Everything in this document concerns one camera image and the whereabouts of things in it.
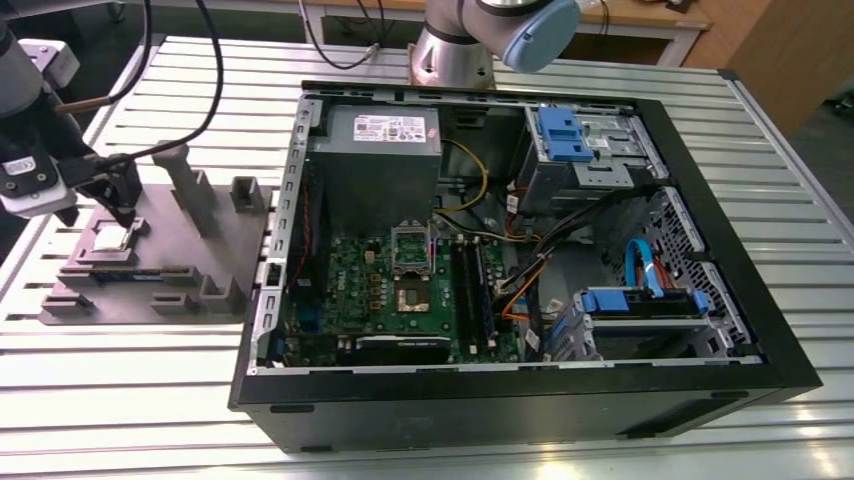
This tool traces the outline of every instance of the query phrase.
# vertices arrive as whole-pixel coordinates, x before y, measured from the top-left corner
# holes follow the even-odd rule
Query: blue plastic latch
[[[693,292],[693,303],[696,303],[696,309],[699,313],[706,315],[708,313],[708,297],[706,296],[706,292],[700,292],[699,290]]]
[[[592,290],[581,294],[581,305],[587,313],[627,312],[628,302],[621,290]]]
[[[539,128],[548,148],[548,160],[553,162],[591,162],[592,151],[581,140],[584,127],[568,108],[540,108]]]
[[[596,297],[593,297],[592,293],[581,293],[581,306],[584,307],[584,312],[587,313],[596,311]]]
[[[603,312],[627,312],[628,302],[621,290],[595,290],[596,304]]]

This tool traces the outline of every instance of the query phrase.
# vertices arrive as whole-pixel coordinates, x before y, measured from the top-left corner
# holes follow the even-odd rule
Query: open computer tower
[[[671,436],[820,385],[661,104],[305,83],[229,407],[285,451]]]

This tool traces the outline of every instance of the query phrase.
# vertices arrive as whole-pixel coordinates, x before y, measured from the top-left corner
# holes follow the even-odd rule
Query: motherboard
[[[489,308],[489,291],[504,275],[500,245],[491,240],[336,237],[325,302],[321,309],[296,309],[300,334],[291,351],[303,365],[335,366],[347,363],[347,352],[365,348],[363,342],[396,338],[397,344],[405,339],[441,350],[439,363],[516,362],[517,331],[499,331]]]

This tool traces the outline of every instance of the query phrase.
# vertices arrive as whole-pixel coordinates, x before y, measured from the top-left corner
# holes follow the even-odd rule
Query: green motherboard
[[[489,348],[460,346],[453,289],[452,241],[397,241],[391,237],[337,237],[332,241],[321,335],[423,335],[451,339],[448,363],[517,361],[517,332],[495,334]],[[504,276],[500,245],[480,245],[489,283]],[[393,274],[392,258],[408,264],[427,259],[431,275]],[[323,348],[309,349],[319,355]],[[309,359],[328,363],[331,358]]]

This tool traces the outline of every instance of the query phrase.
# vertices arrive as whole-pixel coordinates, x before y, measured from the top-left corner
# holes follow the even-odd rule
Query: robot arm
[[[412,55],[412,79],[424,85],[489,88],[492,54],[516,71],[541,69],[575,33],[576,1],[583,0],[431,0]],[[53,212],[70,224],[76,191],[126,227],[141,192],[134,162],[120,156],[104,161],[85,145],[4,23],[98,3],[109,0],[0,0],[0,201],[14,215]]]
[[[54,9],[62,2],[54,2]],[[120,224],[133,220],[141,185],[136,165],[97,169],[80,127],[56,112],[61,101],[0,21],[0,202],[13,215],[77,217],[76,193],[93,198]]]
[[[517,72],[557,58],[580,20],[575,0],[432,0],[411,58],[415,83],[489,88],[492,55]]]

